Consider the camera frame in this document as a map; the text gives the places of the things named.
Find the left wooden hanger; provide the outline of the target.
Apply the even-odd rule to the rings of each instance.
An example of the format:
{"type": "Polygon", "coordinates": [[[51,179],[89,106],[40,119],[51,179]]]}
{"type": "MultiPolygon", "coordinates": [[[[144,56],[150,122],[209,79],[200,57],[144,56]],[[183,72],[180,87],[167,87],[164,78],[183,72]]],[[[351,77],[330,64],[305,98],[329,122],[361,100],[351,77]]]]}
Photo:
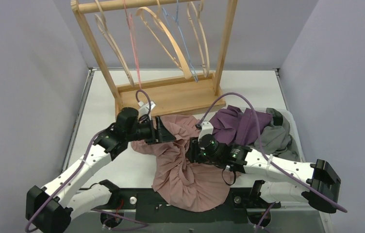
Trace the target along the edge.
{"type": "Polygon", "coordinates": [[[135,83],[133,80],[133,77],[130,73],[130,69],[116,43],[116,41],[114,40],[113,36],[111,35],[108,26],[107,26],[107,22],[106,22],[106,17],[104,14],[104,11],[101,7],[100,1],[99,0],[95,0],[95,3],[98,7],[99,10],[99,14],[95,14],[95,21],[97,24],[97,27],[99,29],[99,31],[101,32],[101,34],[104,36],[104,38],[106,39],[107,43],[109,44],[109,46],[111,47],[111,49],[113,50],[114,54],[116,55],[116,57],[118,58],[120,64],[122,65],[124,72],[127,76],[127,79],[129,81],[129,84],[131,85],[131,87],[134,87],[135,83]]]}

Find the white plastic basket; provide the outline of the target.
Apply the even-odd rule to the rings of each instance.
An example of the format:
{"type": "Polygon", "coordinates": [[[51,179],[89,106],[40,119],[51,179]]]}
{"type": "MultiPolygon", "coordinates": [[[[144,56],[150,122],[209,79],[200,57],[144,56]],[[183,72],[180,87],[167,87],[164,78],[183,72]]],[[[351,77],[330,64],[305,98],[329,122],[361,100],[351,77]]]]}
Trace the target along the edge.
{"type": "MultiPolygon", "coordinates": [[[[299,162],[304,161],[305,159],[304,159],[303,150],[302,150],[302,147],[301,147],[297,127],[296,127],[296,124],[295,124],[295,121],[294,121],[294,118],[293,118],[292,114],[289,111],[285,110],[285,109],[276,109],[276,110],[279,111],[280,113],[282,113],[284,115],[284,117],[286,117],[287,120],[289,121],[290,126],[291,126],[290,134],[293,136],[294,140],[296,141],[297,148],[299,150],[299,156],[300,156],[300,161],[299,162]]],[[[258,108],[257,111],[266,113],[266,108],[265,109],[258,108]]]]}

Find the wooden hanger rack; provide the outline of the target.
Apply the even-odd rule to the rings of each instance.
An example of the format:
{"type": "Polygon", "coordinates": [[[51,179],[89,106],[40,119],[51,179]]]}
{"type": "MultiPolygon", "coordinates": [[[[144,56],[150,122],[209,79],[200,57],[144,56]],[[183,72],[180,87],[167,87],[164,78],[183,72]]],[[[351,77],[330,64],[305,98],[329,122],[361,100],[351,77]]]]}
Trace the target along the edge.
{"type": "MultiPolygon", "coordinates": [[[[104,12],[124,10],[122,0],[109,0],[100,2],[100,4],[104,12]]],[[[94,15],[99,14],[96,3],[79,3],[78,1],[73,0],[70,5],[98,67],[114,97],[116,110],[121,110],[123,107],[135,107],[137,102],[132,101],[132,97],[136,97],[137,95],[137,90],[139,90],[138,83],[135,83],[134,87],[131,87],[130,84],[121,86],[115,85],[109,68],[98,47],[98,43],[85,17],[86,14],[90,13],[93,13],[94,15]]],[[[139,7],[143,6],[147,6],[151,9],[151,6],[154,5],[157,6],[155,0],[126,0],[127,9],[134,8],[137,10],[139,7]]],[[[195,82],[193,77],[186,80],[183,75],[141,82],[142,90],[147,92],[149,98],[156,104],[153,109],[154,115],[196,114],[204,112],[206,107],[220,109],[225,106],[226,103],[222,96],[220,81],[236,7],[237,1],[228,1],[225,26],[215,71],[210,70],[207,77],[204,77],[202,72],[198,75],[198,82],[195,82]]]]}

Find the grey green skirt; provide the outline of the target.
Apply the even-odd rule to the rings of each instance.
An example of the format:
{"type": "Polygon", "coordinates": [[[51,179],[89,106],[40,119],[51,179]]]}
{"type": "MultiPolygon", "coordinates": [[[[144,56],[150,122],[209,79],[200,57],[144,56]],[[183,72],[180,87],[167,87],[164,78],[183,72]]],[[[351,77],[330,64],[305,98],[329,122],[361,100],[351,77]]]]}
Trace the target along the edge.
{"type": "Polygon", "coordinates": [[[273,119],[261,133],[262,142],[256,140],[250,146],[257,150],[262,146],[266,155],[272,154],[275,157],[299,162],[299,150],[290,134],[291,126],[287,118],[274,108],[266,108],[266,113],[272,115],[273,119]]]}

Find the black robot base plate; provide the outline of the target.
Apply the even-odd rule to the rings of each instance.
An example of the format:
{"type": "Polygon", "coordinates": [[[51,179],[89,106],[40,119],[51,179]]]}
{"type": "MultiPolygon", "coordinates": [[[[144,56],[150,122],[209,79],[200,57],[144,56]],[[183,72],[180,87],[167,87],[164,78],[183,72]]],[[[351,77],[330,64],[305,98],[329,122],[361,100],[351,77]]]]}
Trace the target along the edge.
{"type": "Polygon", "coordinates": [[[224,202],[211,210],[192,212],[168,204],[151,188],[119,188],[112,186],[110,198],[99,209],[118,214],[131,212],[144,223],[214,223],[228,221],[234,224],[260,224],[266,227],[271,214],[265,213],[269,204],[251,188],[232,187],[224,202]]]}

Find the middle wooden hanger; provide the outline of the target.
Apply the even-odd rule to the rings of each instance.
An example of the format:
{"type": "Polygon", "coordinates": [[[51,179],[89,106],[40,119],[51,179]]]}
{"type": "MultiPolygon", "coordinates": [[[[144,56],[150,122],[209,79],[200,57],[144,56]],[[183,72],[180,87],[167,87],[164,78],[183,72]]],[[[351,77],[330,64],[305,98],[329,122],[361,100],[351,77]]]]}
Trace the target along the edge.
{"type": "Polygon", "coordinates": [[[164,23],[160,17],[162,12],[161,4],[159,0],[156,0],[157,11],[154,12],[147,6],[139,7],[136,11],[136,15],[140,17],[141,21],[145,25],[145,27],[151,32],[154,38],[157,40],[159,45],[165,51],[170,60],[174,63],[174,65],[183,73],[183,77],[186,80],[192,78],[192,73],[189,68],[188,62],[185,58],[184,53],[182,52],[178,42],[174,38],[173,34],[169,30],[169,27],[166,23],[164,23]],[[158,28],[154,30],[150,24],[148,23],[147,17],[150,17],[154,23],[154,25],[158,28]],[[171,45],[171,50],[168,50],[166,47],[166,41],[160,38],[159,33],[162,33],[164,37],[168,40],[171,45]]]}

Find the blue wire hanger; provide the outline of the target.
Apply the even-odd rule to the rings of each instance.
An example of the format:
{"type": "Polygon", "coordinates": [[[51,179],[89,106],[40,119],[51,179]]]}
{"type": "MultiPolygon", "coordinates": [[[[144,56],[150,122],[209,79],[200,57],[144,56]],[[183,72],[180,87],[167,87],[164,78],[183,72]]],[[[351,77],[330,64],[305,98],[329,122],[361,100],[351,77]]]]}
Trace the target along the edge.
{"type": "Polygon", "coordinates": [[[183,46],[184,46],[184,49],[185,49],[187,64],[189,66],[189,70],[190,70],[191,75],[193,76],[195,82],[198,82],[199,78],[198,78],[198,75],[197,75],[193,65],[192,65],[191,57],[190,57],[190,54],[189,54],[189,51],[188,51],[188,47],[187,47],[187,44],[185,42],[185,38],[184,38],[183,32],[181,30],[180,24],[179,24],[179,1],[176,0],[175,16],[170,15],[164,7],[162,8],[162,13],[163,13],[163,16],[166,20],[166,24],[167,24],[168,27],[170,27],[170,23],[168,21],[169,18],[172,19],[175,22],[175,24],[177,25],[177,28],[179,30],[179,33],[180,33],[180,36],[181,36],[181,39],[182,39],[182,43],[183,43],[183,46]]]}

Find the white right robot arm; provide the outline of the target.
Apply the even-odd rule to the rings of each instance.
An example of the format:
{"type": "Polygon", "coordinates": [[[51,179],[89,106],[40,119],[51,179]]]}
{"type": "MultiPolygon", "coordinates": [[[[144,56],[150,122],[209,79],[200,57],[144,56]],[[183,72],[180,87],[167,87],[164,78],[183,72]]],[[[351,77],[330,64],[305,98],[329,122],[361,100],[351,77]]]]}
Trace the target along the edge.
{"type": "Polygon", "coordinates": [[[249,197],[256,207],[294,201],[324,213],[347,212],[338,204],[341,179],[325,160],[309,163],[268,156],[248,146],[219,143],[211,134],[192,137],[185,155],[192,163],[256,176],[249,197]]]}

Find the purple skirt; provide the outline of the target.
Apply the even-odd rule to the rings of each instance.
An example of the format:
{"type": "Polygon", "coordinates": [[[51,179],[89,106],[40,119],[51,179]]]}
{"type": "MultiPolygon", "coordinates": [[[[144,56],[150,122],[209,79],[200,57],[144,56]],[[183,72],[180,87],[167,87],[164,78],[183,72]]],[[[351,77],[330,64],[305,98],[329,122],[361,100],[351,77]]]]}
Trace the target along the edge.
{"type": "Polygon", "coordinates": [[[273,116],[264,112],[255,114],[250,108],[241,111],[240,108],[229,105],[218,110],[209,120],[213,126],[213,136],[219,143],[227,145],[238,144],[246,146],[258,139],[258,134],[270,124],[273,116]]]}

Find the wooden hanger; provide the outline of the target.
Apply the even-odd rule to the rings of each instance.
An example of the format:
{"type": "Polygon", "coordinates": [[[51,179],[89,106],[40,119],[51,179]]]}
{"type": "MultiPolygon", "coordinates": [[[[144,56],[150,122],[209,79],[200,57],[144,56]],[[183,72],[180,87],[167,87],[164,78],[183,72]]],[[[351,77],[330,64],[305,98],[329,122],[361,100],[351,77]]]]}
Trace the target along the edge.
{"type": "Polygon", "coordinates": [[[204,0],[201,0],[198,5],[195,5],[193,1],[189,2],[187,4],[186,8],[186,14],[188,17],[188,20],[191,24],[192,30],[194,32],[194,36],[198,45],[199,49],[199,55],[201,58],[201,68],[203,71],[204,77],[207,77],[210,73],[210,56],[209,56],[209,50],[208,50],[208,44],[207,44],[207,38],[205,34],[205,30],[203,27],[203,24],[201,22],[201,13],[204,8],[204,0]],[[200,40],[199,34],[197,32],[197,28],[194,24],[194,19],[197,20],[198,28],[200,30],[200,35],[202,40],[200,40]]]}
{"type": "Polygon", "coordinates": [[[107,22],[106,22],[106,17],[104,14],[104,11],[101,7],[100,1],[99,0],[95,0],[95,3],[98,7],[99,10],[99,14],[95,14],[95,21],[97,24],[97,27],[99,29],[99,31],[101,32],[101,34],[104,36],[104,38],[106,39],[107,43],[109,44],[109,46],[111,47],[111,49],[113,50],[114,54],[116,55],[116,57],[118,58],[120,64],[122,65],[124,72],[127,76],[127,79],[129,81],[129,84],[131,85],[131,87],[134,87],[135,83],[133,80],[133,77],[130,73],[130,69],[116,43],[116,41],[114,40],[113,36],[111,35],[108,26],[107,26],[107,22]]]}
{"type": "Polygon", "coordinates": [[[140,17],[141,21],[145,25],[145,27],[151,32],[154,38],[157,40],[159,45],[165,51],[170,60],[174,63],[174,65],[183,73],[183,77],[186,80],[192,78],[192,73],[189,68],[188,62],[185,58],[184,53],[182,52],[178,42],[174,38],[173,34],[169,30],[169,27],[166,23],[164,23],[160,17],[162,12],[161,4],[159,0],[156,0],[157,11],[154,12],[147,6],[139,7],[136,11],[136,15],[140,17]],[[147,17],[150,17],[154,23],[154,25],[158,28],[154,30],[150,24],[148,23],[147,17]],[[171,45],[171,50],[168,50],[166,47],[166,41],[160,38],[159,33],[162,33],[164,37],[168,40],[171,45]]]}

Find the right wooden hanger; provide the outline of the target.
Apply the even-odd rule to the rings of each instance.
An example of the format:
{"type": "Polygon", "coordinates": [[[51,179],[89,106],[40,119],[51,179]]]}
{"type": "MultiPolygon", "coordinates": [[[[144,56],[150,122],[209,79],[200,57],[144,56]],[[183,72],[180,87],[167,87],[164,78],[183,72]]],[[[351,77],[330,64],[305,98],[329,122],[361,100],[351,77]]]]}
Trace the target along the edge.
{"type": "Polygon", "coordinates": [[[203,71],[204,77],[207,77],[210,73],[210,56],[209,56],[209,50],[208,50],[208,44],[207,44],[207,38],[205,34],[205,30],[203,27],[203,24],[201,22],[201,13],[204,8],[204,0],[201,0],[198,5],[195,5],[193,1],[189,2],[187,4],[186,8],[186,14],[188,17],[188,20],[191,24],[192,30],[194,32],[194,36],[198,45],[199,49],[199,55],[201,58],[201,68],[203,71]],[[202,40],[200,40],[199,34],[197,32],[197,28],[194,24],[194,19],[197,20],[198,28],[200,30],[200,35],[202,40]]]}

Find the pink pleated skirt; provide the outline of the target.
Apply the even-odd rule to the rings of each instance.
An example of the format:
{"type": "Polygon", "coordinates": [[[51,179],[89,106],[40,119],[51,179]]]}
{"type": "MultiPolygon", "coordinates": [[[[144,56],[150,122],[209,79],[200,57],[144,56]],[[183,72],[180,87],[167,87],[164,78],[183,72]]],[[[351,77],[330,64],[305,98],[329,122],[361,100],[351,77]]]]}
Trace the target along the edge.
{"type": "Polygon", "coordinates": [[[131,142],[131,148],[156,157],[152,183],[155,192],[170,205],[191,212],[204,212],[222,205],[234,179],[231,172],[212,165],[191,163],[185,154],[189,140],[199,135],[194,116],[167,115],[161,120],[176,137],[173,142],[148,145],[143,140],[131,142]]]}

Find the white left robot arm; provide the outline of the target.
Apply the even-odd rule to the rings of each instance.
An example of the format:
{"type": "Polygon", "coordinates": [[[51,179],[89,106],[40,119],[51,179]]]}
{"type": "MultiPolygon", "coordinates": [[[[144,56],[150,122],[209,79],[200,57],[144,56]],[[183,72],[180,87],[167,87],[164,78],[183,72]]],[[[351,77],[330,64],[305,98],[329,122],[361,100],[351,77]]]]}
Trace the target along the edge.
{"type": "Polygon", "coordinates": [[[25,232],[63,233],[73,219],[91,209],[118,205],[119,188],[108,180],[83,192],[79,189],[125,151],[129,142],[141,140],[153,145],[176,138],[158,116],[139,121],[138,110],[123,108],[114,123],[93,136],[84,155],[75,163],[43,187],[35,185],[28,191],[25,232]]]}

